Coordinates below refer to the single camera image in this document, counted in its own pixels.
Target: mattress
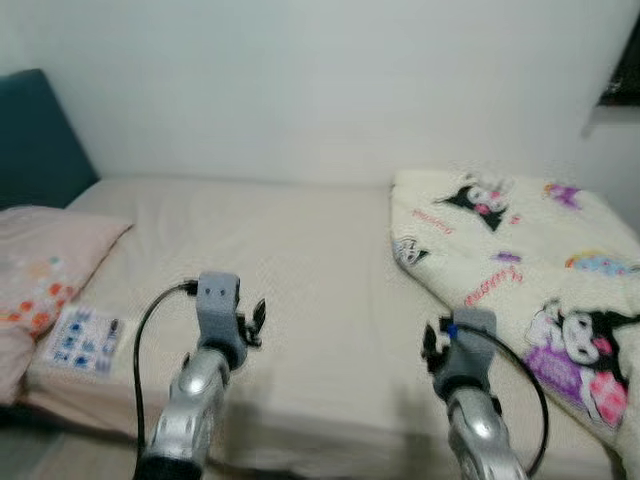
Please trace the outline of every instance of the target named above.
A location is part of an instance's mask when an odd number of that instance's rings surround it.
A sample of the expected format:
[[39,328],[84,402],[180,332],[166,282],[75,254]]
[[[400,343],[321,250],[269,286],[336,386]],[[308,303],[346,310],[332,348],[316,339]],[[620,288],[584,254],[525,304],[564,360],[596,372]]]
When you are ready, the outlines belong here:
[[[444,306],[394,263],[389,192],[128,178],[103,180],[69,207],[135,222],[77,303],[125,321],[108,378],[41,360],[25,401],[74,422],[135,434],[131,352],[145,306],[203,270],[241,278],[240,310],[267,302],[263,347],[232,376],[212,456],[316,478],[452,478],[443,402],[420,359],[427,321]],[[195,304],[176,295],[150,320],[141,375],[149,428],[198,337]],[[535,393],[508,364],[490,378],[512,446],[526,464],[539,440]],[[605,449],[550,405],[551,437],[536,478],[613,478]]]

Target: pink pillow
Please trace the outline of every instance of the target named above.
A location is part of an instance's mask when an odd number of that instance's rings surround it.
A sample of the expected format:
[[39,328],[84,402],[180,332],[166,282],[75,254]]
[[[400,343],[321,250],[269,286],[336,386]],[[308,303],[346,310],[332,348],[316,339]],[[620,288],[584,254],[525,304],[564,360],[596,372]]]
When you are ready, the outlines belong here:
[[25,356],[30,358],[29,345],[16,339],[47,330],[130,226],[118,218],[45,207],[0,212],[0,398],[7,392],[4,380],[20,378]]

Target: bedroom floor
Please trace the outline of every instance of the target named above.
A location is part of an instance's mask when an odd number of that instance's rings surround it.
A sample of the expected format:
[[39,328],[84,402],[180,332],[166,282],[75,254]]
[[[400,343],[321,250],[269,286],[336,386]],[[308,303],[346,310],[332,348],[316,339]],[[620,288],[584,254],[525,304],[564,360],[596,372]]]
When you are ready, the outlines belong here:
[[[130,480],[135,448],[70,433],[23,427],[0,429],[0,465],[7,480]],[[288,475],[220,474],[208,468],[203,480],[285,480]]]

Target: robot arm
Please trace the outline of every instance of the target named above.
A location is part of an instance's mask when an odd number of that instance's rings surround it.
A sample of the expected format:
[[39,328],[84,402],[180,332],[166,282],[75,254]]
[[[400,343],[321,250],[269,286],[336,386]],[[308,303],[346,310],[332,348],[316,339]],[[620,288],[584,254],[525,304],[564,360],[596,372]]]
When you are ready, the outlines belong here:
[[230,370],[244,363],[247,346],[260,345],[264,300],[254,311],[253,323],[247,325],[236,312],[239,290],[240,279],[235,275],[200,276],[198,349],[171,382],[169,403],[138,462],[134,480],[201,478]]
[[[456,323],[495,333],[496,318],[487,310],[454,310]],[[452,336],[450,347],[436,351],[436,334],[427,326],[422,356],[434,376],[434,389],[447,403],[449,445],[465,480],[525,480],[525,470],[509,445],[500,404],[490,394],[488,372],[494,346],[468,332]]]

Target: printed blanket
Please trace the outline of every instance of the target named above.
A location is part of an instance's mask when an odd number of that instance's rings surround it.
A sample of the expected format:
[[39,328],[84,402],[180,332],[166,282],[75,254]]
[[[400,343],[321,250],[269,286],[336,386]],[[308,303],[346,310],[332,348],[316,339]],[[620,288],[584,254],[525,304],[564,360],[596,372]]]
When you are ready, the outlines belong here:
[[449,307],[493,310],[547,393],[640,479],[640,243],[603,200],[539,179],[403,171],[391,235],[398,263]]

